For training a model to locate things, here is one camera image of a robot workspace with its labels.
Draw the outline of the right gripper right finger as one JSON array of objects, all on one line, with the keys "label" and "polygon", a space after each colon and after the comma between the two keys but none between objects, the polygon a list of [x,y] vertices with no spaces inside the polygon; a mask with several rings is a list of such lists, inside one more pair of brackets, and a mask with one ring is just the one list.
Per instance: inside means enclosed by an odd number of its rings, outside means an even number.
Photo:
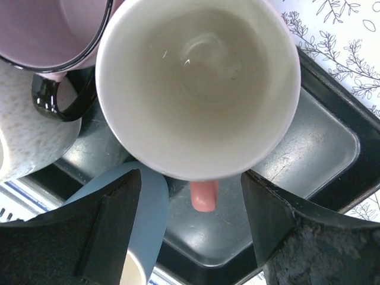
[{"label": "right gripper right finger", "polygon": [[241,185],[268,284],[379,284],[379,223],[328,210],[255,172],[243,173]]}]

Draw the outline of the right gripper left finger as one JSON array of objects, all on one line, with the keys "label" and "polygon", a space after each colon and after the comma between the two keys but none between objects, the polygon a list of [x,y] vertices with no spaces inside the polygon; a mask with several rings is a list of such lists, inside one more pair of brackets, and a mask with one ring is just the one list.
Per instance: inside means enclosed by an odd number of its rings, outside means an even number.
[{"label": "right gripper left finger", "polygon": [[1,284],[119,284],[140,191],[134,169],[31,220],[1,223]]}]

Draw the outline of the light blue mug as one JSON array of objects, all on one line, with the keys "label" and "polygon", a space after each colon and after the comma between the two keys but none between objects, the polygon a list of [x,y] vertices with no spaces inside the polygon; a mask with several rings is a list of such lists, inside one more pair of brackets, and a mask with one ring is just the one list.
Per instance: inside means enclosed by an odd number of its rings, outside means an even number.
[{"label": "light blue mug", "polygon": [[137,161],[123,163],[92,179],[64,205],[92,194],[131,170],[141,173],[141,192],[120,284],[147,284],[162,246],[169,216],[169,189],[163,175]]}]

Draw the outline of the pink ceramic mug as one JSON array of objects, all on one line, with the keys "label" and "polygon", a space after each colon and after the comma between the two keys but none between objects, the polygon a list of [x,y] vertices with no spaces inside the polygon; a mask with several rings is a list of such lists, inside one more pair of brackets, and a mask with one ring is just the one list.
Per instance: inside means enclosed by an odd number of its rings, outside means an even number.
[{"label": "pink ceramic mug", "polygon": [[300,96],[300,62],[269,1],[125,1],[99,45],[102,112],[141,163],[190,183],[198,211],[218,181],[263,160]]}]

